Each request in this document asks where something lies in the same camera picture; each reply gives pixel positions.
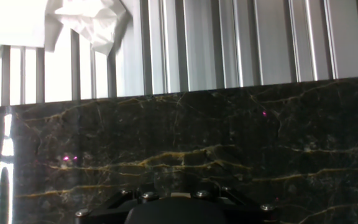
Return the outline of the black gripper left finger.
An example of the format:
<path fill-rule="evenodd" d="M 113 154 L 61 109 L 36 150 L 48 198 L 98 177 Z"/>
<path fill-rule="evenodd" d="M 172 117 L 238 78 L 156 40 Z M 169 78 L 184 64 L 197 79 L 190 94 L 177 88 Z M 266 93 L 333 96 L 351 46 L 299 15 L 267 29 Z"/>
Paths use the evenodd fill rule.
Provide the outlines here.
<path fill-rule="evenodd" d="M 157 189 L 153 185 L 141 185 L 136 189 L 124 189 L 114 194 L 106 201 L 106 208 L 119 208 L 127 202 L 139 205 L 159 198 Z"/>

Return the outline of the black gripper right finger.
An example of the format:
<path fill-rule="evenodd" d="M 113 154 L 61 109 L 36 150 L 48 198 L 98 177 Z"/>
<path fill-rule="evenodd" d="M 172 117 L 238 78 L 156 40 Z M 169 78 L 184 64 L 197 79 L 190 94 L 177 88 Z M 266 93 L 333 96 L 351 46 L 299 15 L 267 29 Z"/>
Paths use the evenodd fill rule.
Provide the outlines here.
<path fill-rule="evenodd" d="M 234 205 L 245 205 L 260 208 L 260 204 L 255 200 L 252 200 L 251 198 L 242 194 L 240 191 L 229 187 L 204 185 L 196 188 L 196 190 L 193 192 L 193 197 L 210 202 L 219 202 L 223 201 L 223 198 L 226 198 Z"/>

